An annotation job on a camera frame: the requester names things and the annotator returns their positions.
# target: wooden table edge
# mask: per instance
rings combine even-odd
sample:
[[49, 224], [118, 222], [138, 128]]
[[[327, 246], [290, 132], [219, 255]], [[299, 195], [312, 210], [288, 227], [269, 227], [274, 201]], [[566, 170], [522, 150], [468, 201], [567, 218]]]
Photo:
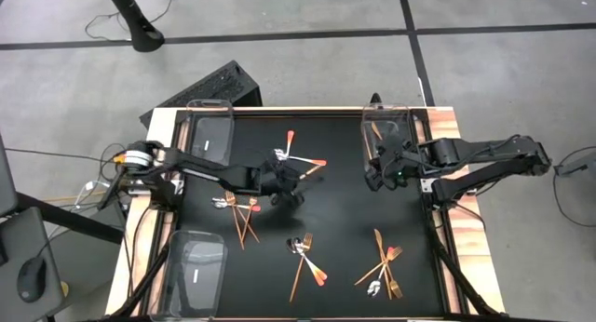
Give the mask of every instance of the wooden table edge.
[[[235, 111], [239, 112], [249, 112], [249, 111], [309, 111], [309, 110], [318, 110], [318, 111], [334, 111], [334, 110], [342, 110], [342, 111], [356, 111], [362, 110], [363, 107], [358, 106], [338, 106], [338, 107], [329, 107], [329, 106], [321, 106], [321, 107], [235, 107]], [[408, 107], [411, 109], [427, 109], [428, 110], [428, 118], [429, 123], [431, 125], [431, 134], [433, 138], [440, 138], [440, 137], [449, 137], [449, 138], [459, 138], [459, 129], [457, 127], [457, 121], [455, 118], [455, 112], [453, 107]], [[166, 146], [171, 145], [173, 131], [175, 126], [176, 114], [179, 111], [187, 110], [186, 108], [155, 108], [153, 110], [153, 117], [151, 119], [151, 125], [149, 126], [149, 130], [147, 132], [147, 140], [148, 141], [160, 141]], [[205, 108], [194, 108], [194, 111], [205, 111], [208, 109]], [[137, 227], [137, 223], [144, 212], [145, 208], [148, 206], [149, 203], [149, 196], [137, 196], [135, 197], [130, 205], [129, 210], [129, 219], [127, 221], [127, 230], [126, 230], [126, 243], [129, 246], [129, 251], [132, 251], [132, 236]], [[474, 211], [480, 213], [478, 208], [478, 203], [476, 202], [476, 198], [473, 197], [468, 199], [466, 202], [466, 206], [471, 208]], [[147, 269], [147, 260], [149, 257], [149, 251], [153, 242], [153, 235], [154, 229], [156, 224], [156, 215], [157, 212], [154, 210], [149, 210], [145, 216], [143, 217], [142, 224], [139, 226], [139, 233], [137, 237], [137, 244], [135, 248], [134, 260], [134, 270], [133, 270], [133, 284], [136, 286], [141, 278], [144, 276], [146, 269]], [[461, 214], [457, 214], [453, 210], [450, 212], [450, 220], [454, 227], [459, 227], [459, 224], [462, 220]], [[171, 221], [171, 216], [167, 216], [166, 222]], [[160, 247], [165, 244], [168, 235], [169, 235], [169, 225], [166, 224], [164, 227], [163, 235], [160, 239]], [[458, 258], [461, 264], [461, 269], [465, 275], [470, 273], [477, 274], [478, 272], [482, 273], [482, 277], [485, 279], [483, 281], [479, 281], [477, 277], [470, 279], [470, 282], [474, 286], [474, 288], [480, 293], [480, 295], [497, 311], [504, 311], [503, 302], [498, 286], [498, 282], [496, 280], [496, 273], [494, 272], [493, 262], [490, 254], [490, 250], [488, 249], [488, 243], [486, 243], [486, 234], [483, 229], [480, 228], [480, 233], [477, 229], [475, 230], [475, 234], [477, 237], [474, 237], [476, 241], [481, 241], [480, 245], [484, 248], [482, 254], [474, 254], [474, 256], [482, 256], [484, 258], [484, 262], [475, 264], [476, 262], [469, 262], [467, 261], [466, 254], [458, 254]], [[466, 231], [454, 233], [454, 239], [456, 241], [464, 239], [465, 236], [469, 235]], [[151, 300], [150, 300], [150, 308], [155, 305], [157, 300], [157, 295], [159, 292], [159, 288], [161, 286], [160, 279], [162, 278], [162, 272], [157, 275], [156, 281], [151, 290]], [[445, 283], [448, 289], [448, 300], [450, 304], [450, 308], [452, 312], [458, 312], [458, 302], [456, 297], [454, 296], [454, 282], [453, 278], [450, 277], [448, 270], [443, 267], [443, 273], [445, 275]], [[129, 268], [127, 266], [127, 257], [126, 251], [124, 246], [120, 247], [120, 252], [118, 255], [118, 261], [115, 268], [115, 275], [112, 281], [112, 286], [110, 288], [110, 296], [108, 298], [108, 303], [106, 305], [105, 313], [111, 314], [117, 309], [119, 309], [122, 304], [125, 302], [127, 298], [128, 292], [128, 282], [129, 282]]]

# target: clear plastic tray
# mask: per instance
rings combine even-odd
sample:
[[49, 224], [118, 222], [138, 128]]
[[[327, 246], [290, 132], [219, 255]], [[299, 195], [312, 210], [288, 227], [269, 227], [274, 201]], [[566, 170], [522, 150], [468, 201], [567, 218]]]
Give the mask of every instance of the clear plastic tray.
[[208, 320], [220, 299], [227, 248], [216, 234], [178, 231], [169, 256], [154, 321]]
[[190, 154], [228, 165], [234, 135], [232, 103], [221, 100], [192, 100], [186, 108], [208, 108], [194, 119]]
[[381, 141], [397, 137], [400, 133], [398, 122], [407, 121], [408, 107], [383, 103], [371, 103], [362, 110], [362, 144], [364, 150], [364, 170], [370, 168], [370, 161], [379, 156], [377, 147]]

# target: computer mouse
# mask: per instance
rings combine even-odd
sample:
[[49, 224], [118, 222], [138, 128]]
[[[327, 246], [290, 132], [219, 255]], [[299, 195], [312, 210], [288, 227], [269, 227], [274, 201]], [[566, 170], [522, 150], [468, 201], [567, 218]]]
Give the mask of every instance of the computer mouse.
[[25, 262], [19, 270], [17, 292], [21, 300], [36, 302], [46, 290], [46, 261], [37, 256]]

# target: concrete floor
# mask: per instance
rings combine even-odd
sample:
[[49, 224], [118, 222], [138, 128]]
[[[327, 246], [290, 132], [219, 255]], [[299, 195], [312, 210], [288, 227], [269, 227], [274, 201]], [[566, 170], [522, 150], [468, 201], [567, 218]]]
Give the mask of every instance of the concrete floor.
[[[137, 0], [151, 19], [168, 0]], [[410, 0], [416, 28], [596, 22], [596, 0]], [[4, 0], [0, 45], [88, 40], [83, 28], [114, 12], [109, 0]], [[172, 0], [156, 23], [167, 37], [405, 28], [400, 0]], [[91, 31], [126, 38], [115, 18]], [[514, 133], [542, 141], [558, 162], [596, 137], [596, 31], [419, 36], [437, 105], [453, 106], [467, 140]], [[423, 104], [406, 36], [0, 51], [0, 129], [6, 146], [98, 156], [143, 139], [138, 115], [222, 64], [237, 60], [266, 105]], [[76, 195], [94, 163], [9, 154], [20, 191]], [[594, 180], [560, 181], [576, 219], [596, 223]], [[596, 315], [596, 231], [556, 209], [551, 174], [510, 178], [481, 200], [508, 312], [588, 321]], [[102, 315], [107, 287], [57, 315]]]

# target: desk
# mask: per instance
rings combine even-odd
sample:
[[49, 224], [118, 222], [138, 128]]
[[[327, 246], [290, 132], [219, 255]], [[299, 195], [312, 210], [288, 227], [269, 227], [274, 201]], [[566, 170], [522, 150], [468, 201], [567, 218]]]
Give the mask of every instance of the desk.
[[[307, 111], [315, 108], [278, 108], [278, 107], [259, 107], [259, 108], [236, 108], [237, 111], [278, 111], [278, 110], [293, 110], [293, 111]], [[317, 110], [352, 110], [359, 111], [361, 107], [317, 107]], [[172, 144], [172, 136], [175, 128], [175, 119], [178, 109], [176, 108], [158, 108], [154, 110], [153, 119], [149, 127], [147, 140], [161, 141], [162, 143], [182, 148], [185, 144], [185, 134], [187, 126], [183, 125], [179, 132], [178, 144]], [[432, 138], [459, 138], [459, 131], [455, 120], [453, 108], [428, 108], [427, 117], [430, 125], [430, 133]], [[417, 129], [418, 137], [421, 141], [424, 140], [424, 134]], [[465, 174], [466, 169], [462, 169], [454, 174]], [[475, 197], [465, 196], [460, 203], [476, 212], [479, 212], [478, 204]], [[132, 240], [135, 228], [143, 211], [149, 204], [148, 196], [136, 197], [131, 204], [129, 211], [129, 219], [127, 222], [127, 239], [126, 243], [129, 245], [129, 251], [132, 250]], [[466, 275], [470, 283], [480, 293], [480, 295], [497, 311], [503, 311], [503, 303], [501, 301], [496, 275], [494, 273], [493, 262], [491, 259], [488, 242], [486, 240], [485, 232], [482, 225], [475, 219], [470, 218], [466, 213], [457, 211], [456, 209], [449, 212], [450, 221], [453, 228], [454, 242], [457, 250], [457, 256], [460, 263], [461, 270]], [[134, 269], [133, 269], [133, 284], [141, 280], [147, 268], [147, 260], [150, 254], [152, 241], [154, 239], [154, 230], [156, 228], [157, 212], [149, 210], [142, 219], [142, 223], [138, 229], [137, 245], [135, 248]], [[165, 216], [165, 225], [163, 227], [163, 235], [159, 238], [160, 244], [163, 245], [170, 233], [171, 215]], [[443, 238], [444, 232], [440, 229], [440, 236]], [[162, 274], [158, 274], [154, 286], [152, 287], [150, 297], [150, 307], [154, 306], [157, 300], [158, 290], [160, 287], [160, 280]], [[447, 288], [447, 297], [449, 300], [449, 307], [452, 312], [459, 312], [459, 302], [456, 296], [455, 285], [449, 272], [443, 266], [443, 276]], [[110, 298], [106, 307], [106, 314], [110, 314], [117, 310], [126, 299], [128, 291], [129, 270], [126, 260], [126, 252], [124, 247], [120, 249], [118, 263], [115, 269], [115, 276], [112, 283]]]

